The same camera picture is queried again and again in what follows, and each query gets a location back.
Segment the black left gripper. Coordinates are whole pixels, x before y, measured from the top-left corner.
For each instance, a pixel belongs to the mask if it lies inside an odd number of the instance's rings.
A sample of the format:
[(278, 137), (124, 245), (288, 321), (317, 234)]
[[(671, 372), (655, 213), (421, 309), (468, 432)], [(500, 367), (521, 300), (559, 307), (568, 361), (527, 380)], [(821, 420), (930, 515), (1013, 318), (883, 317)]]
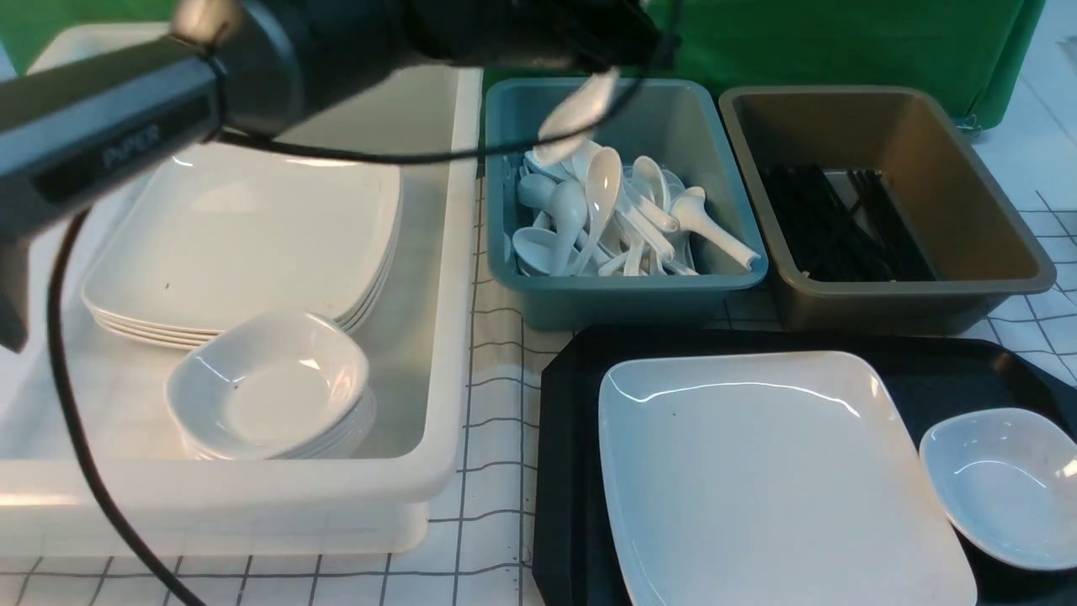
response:
[(406, 1), (404, 27), (435, 62), (541, 72), (645, 66), (663, 38), (639, 1)]

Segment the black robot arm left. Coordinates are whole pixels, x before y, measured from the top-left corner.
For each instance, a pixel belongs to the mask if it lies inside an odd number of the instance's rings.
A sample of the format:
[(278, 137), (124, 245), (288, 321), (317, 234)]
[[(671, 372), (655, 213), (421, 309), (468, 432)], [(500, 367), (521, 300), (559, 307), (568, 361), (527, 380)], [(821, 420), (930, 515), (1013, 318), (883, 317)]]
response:
[[(29, 338), (32, 239), (176, 152), (206, 141), (318, 160), (432, 165), (553, 145), (595, 130), (672, 65), (643, 1), (182, 1), (166, 34), (3, 84), (3, 348)], [(596, 118), (500, 145), (373, 153), (279, 137), (411, 66), (638, 77)]]

